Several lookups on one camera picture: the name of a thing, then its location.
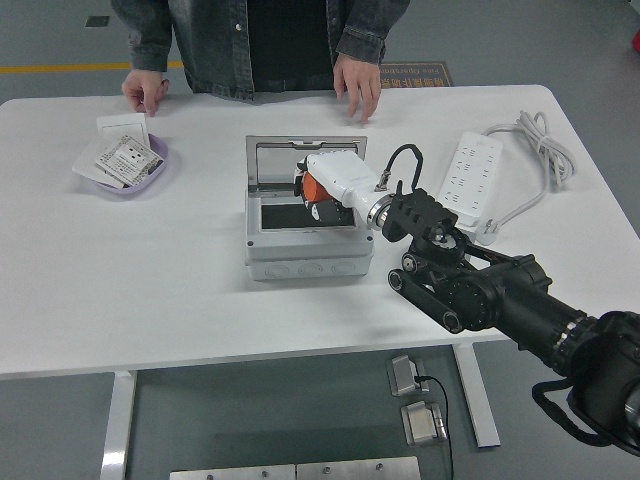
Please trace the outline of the person's left hand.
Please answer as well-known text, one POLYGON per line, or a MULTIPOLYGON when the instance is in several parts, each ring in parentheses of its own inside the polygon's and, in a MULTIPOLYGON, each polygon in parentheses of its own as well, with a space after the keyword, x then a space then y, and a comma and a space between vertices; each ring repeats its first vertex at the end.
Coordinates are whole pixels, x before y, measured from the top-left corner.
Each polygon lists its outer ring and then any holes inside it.
POLYGON ((369 122, 380 100, 381 73, 376 64, 339 54, 333 68, 334 91, 339 100, 348 96, 348 116, 360 111, 360 121, 369 122))

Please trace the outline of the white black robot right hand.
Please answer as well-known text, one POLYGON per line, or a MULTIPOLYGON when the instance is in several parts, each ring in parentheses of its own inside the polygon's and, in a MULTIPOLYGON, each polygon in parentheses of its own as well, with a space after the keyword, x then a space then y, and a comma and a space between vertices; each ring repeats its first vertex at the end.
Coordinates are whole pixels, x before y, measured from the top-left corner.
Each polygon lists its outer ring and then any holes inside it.
POLYGON ((379 182, 354 151, 309 154, 296 164, 294 195, 316 221, 338 222, 353 213, 368 228, 381 230, 392 196, 379 182))

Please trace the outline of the person's right hand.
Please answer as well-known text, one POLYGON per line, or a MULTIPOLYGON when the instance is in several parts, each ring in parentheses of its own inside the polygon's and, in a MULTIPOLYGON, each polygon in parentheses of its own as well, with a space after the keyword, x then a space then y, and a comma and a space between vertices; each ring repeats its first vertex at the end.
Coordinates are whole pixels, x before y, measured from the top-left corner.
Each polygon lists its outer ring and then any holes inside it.
POLYGON ((136 113, 154 116, 168 93, 170 82, 162 72, 132 69, 121 90, 136 113))

